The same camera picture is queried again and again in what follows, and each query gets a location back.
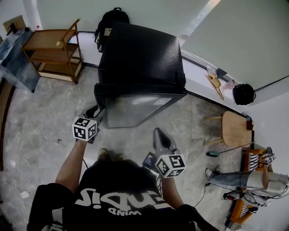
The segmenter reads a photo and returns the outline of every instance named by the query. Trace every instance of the black backpack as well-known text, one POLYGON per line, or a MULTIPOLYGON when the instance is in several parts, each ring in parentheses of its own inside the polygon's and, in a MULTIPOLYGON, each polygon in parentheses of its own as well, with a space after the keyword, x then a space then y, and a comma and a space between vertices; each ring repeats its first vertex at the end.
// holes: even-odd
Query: black backpack
POLYGON ((233 95, 237 105, 247 105, 254 102, 256 94, 249 84, 239 84, 233 88, 233 95))
POLYGON ((95 31, 94 42, 98 44, 98 51, 101 53, 103 52, 103 48, 110 35, 114 22, 130 23, 127 14, 121 11, 120 7, 116 7, 113 10, 106 12, 95 31))

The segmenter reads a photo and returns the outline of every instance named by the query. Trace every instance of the tile floor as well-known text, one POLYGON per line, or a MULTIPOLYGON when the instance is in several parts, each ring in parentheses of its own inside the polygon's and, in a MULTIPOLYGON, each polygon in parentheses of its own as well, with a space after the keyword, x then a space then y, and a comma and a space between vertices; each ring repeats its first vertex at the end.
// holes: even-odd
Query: tile floor
MULTIPOLYGON (((95 104, 94 84, 98 82, 97 69, 85 67, 79 84, 41 78, 35 93, 17 89, 9 109, 4 140, 4 168, 0 173, 0 193, 4 215, 15 230, 26 230, 29 212, 36 188, 54 182, 69 155, 75 140, 71 134, 72 120, 84 108, 95 104), (23 199, 19 193, 29 192, 23 199)), ((163 128, 176 140, 186 156, 187 170, 177 177, 176 184, 185 203, 196 205, 204 193, 205 169, 221 165, 223 172, 238 171, 241 151, 224 153, 218 158, 207 157, 208 150, 225 150, 223 144, 204 147, 204 140, 216 139, 220 134, 219 121, 204 121, 206 116, 224 112, 214 104, 187 95, 152 119, 133 129, 106 129, 94 144, 88 144, 84 158, 90 166, 97 159, 100 148, 114 149, 141 164, 146 154, 153 152, 153 130, 163 128)), ((199 213, 219 230, 231 206, 221 200, 222 189, 210 185, 199 213)))

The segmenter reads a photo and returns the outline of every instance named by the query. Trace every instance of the gray pants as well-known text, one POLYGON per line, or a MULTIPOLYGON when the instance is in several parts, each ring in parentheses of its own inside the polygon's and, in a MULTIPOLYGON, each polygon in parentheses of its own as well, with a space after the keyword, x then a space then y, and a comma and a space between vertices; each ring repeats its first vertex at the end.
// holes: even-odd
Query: gray pants
POLYGON ((226 186, 239 186, 246 188, 248 178, 251 172, 229 172, 229 173, 219 173, 218 175, 212 173, 210 175, 209 182, 215 185, 226 185, 226 186))

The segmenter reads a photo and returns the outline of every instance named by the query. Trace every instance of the wooden stool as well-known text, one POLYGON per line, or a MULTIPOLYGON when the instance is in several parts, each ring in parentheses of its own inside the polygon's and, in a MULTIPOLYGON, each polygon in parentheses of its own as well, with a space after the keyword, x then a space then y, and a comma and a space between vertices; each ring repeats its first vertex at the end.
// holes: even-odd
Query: wooden stool
POLYGON ((247 119, 233 112, 226 111, 222 116, 206 117, 205 120, 220 120, 221 139, 204 142, 204 145, 224 142, 230 147, 237 147, 252 141, 252 131, 247 130, 247 119))

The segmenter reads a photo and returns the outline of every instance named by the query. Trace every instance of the white cube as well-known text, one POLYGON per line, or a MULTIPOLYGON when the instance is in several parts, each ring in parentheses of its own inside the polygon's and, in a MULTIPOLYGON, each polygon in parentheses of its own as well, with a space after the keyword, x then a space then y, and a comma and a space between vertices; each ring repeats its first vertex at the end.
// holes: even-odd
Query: white cube
POLYGON ((76 117, 72 123, 72 134, 76 139, 89 141, 96 135, 97 122, 81 117, 76 117))
POLYGON ((183 154, 161 155, 155 166, 164 178, 169 178, 180 175, 186 169, 186 161, 183 154))

